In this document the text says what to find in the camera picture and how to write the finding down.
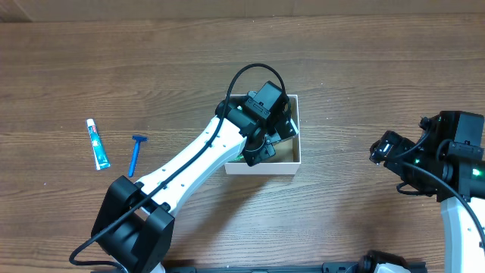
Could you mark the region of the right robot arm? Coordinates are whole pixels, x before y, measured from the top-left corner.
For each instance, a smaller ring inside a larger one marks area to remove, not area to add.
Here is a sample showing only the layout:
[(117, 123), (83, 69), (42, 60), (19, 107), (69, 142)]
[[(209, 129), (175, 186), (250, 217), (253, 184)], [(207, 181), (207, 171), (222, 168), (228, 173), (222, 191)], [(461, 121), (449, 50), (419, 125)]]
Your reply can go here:
[(396, 189), (435, 197), (445, 235), (447, 272), (484, 270), (483, 115), (441, 111), (419, 123), (417, 142), (388, 130), (370, 147), (370, 160), (398, 175)]

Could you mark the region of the blue disposable razor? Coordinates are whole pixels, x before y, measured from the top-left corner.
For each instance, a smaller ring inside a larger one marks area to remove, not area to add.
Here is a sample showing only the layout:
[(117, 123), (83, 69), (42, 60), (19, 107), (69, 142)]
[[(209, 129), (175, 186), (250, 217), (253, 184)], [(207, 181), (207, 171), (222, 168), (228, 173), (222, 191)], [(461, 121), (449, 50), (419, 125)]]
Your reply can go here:
[(134, 147), (133, 147), (133, 153), (132, 153), (131, 160), (130, 160), (128, 177), (132, 177), (135, 173), (141, 143), (146, 142), (148, 140), (148, 138), (146, 136), (141, 136), (141, 135), (133, 135), (132, 139), (135, 141), (135, 144), (134, 144)]

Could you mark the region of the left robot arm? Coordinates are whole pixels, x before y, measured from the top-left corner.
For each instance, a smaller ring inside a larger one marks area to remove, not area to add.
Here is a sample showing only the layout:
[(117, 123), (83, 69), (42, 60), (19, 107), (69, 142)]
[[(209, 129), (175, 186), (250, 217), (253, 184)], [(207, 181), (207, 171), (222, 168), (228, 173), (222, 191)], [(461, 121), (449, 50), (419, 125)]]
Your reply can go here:
[(158, 170), (132, 183), (115, 180), (105, 195), (92, 236), (120, 272), (162, 272), (174, 220), (182, 205), (219, 168), (236, 175), (294, 175), (299, 169), (298, 99), (258, 149), (246, 151), (238, 117), (213, 118), (205, 132)]

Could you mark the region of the white teal toothpaste tube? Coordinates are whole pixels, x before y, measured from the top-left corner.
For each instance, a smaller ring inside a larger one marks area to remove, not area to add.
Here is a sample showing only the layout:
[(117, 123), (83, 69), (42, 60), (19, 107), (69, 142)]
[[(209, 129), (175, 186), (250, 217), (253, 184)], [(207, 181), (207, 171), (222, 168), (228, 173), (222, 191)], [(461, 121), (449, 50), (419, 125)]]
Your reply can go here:
[(86, 126), (94, 154), (95, 169), (100, 171), (102, 169), (109, 168), (111, 164), (106, 155), (101, 137), (99, 136), (99, 132), (97, 130), (97, 126), (95, 125), (95, 121), (92, 118), (87, 119)]

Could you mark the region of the green white toothbrush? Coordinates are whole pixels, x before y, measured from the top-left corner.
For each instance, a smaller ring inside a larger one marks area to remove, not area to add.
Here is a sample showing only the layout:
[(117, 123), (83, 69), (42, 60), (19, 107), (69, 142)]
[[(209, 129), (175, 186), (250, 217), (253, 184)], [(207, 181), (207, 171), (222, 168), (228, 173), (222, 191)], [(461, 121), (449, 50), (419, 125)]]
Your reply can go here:
[(243, 155), (238, 155), (234, 160), (232, 160), (231, 162), (239, 162), (241, 160), (244, 159), (244, 156)]

